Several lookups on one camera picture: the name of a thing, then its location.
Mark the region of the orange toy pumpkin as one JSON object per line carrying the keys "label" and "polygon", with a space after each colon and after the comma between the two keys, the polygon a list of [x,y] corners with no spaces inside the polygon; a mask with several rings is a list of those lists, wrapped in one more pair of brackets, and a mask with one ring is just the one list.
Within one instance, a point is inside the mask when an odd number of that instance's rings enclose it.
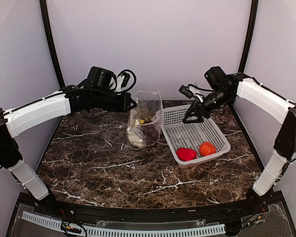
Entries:
{"label": "orange toy pumpkin", "polygon": [[200,154],[204,156],[209,156],[217,152],[216,147],[210,142],[203,142],[199,147]]}

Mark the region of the clear zip top bag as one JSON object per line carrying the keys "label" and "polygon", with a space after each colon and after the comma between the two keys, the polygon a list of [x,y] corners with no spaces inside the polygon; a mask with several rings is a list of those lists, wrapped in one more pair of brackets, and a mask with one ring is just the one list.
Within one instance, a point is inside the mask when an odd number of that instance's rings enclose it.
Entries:
{"label": "clear zip top bag", "polygon": [[154,146],[160,138],[163,117],[161,92],[138,91],[132,99],[137,106],[130,111],[126,137],[131,150]]}

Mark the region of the white toy cauliflower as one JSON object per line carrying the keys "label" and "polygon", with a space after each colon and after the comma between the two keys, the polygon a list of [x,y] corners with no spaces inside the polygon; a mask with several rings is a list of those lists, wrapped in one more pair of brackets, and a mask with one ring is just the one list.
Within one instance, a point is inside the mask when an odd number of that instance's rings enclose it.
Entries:
{"label": "white toy cauliflower", "polygon": [[136,133],[131,131],[127,132],[128,147],[132,150],[143,149],[146,147],[146,143]]}

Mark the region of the red toy bell pepper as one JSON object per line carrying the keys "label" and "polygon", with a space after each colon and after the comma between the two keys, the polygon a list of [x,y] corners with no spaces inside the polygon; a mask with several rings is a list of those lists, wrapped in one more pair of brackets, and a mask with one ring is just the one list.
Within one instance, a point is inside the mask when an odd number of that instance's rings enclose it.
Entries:
{"label": "red toy bell pepper", "polygon": [[176,155],[181,161],[191,161],[197,158],[197,152],[193,149],[179,148]]}

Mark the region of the dark red toy grapes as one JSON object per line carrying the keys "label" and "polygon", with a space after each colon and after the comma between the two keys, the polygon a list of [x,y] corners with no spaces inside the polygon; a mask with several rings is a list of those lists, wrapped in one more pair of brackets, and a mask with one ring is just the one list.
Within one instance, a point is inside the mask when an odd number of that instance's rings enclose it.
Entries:
{"label": "dark red toy grapes", "polygon": [[161,125],[158,121],[144,121],[140,129],[147,147],[154,146],[158,142],[161,133]]}

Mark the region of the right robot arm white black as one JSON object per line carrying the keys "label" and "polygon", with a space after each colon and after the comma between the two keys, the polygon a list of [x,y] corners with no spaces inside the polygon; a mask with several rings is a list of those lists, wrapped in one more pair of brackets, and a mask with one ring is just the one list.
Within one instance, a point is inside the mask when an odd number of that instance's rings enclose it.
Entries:
{"label": "right robot arm white black", "polygon": [[296,102],[269,89],[245,73],[226,74],[221,67],[211,67],[205,74],[210,89],[204,96],[203,88],[195,84],[181,85],[179,92],[194,99],[183,118],[183,123],[204,122],[211,112],[243,99],[265,112],[279,126],[273,151],[262,173],[248,189],[242,210],[253,214],[267,203],[272,188],[283,178],[288,166],[296,161]]}

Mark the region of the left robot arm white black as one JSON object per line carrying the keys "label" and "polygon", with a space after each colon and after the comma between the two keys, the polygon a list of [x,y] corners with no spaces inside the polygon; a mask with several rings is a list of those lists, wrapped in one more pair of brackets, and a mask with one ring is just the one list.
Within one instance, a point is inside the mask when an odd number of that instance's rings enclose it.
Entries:
{"label": "left robot arm white black", "polygon": [[58,214],[61,211],[59,203],[22,156],[18,138],[32,129],[37,130],[44,123],[81,111],[128,112],[137,105],[130,93],[136,82],[137,77],[130,69],[116,75],[110,70],[93,66],[87,78],[77,85],[64,86],[16,108],[0,108],[0,169],[9,171],[47,214]]}

